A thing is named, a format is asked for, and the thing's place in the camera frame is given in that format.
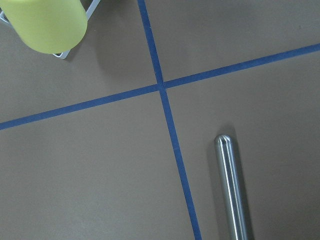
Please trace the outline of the steel muddler black tip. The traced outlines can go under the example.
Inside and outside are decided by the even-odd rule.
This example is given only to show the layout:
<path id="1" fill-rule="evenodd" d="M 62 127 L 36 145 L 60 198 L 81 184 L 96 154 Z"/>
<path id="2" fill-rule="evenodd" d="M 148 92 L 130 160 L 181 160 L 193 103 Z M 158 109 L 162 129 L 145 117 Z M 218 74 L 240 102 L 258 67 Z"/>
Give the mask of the steel muddler black tip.
<path id="1" fill-rule="evenodd" d="M 248 240 L 245 212 L 232 138 L 220 134 L 214 139 L 220 181 L 232 240 Z"/>

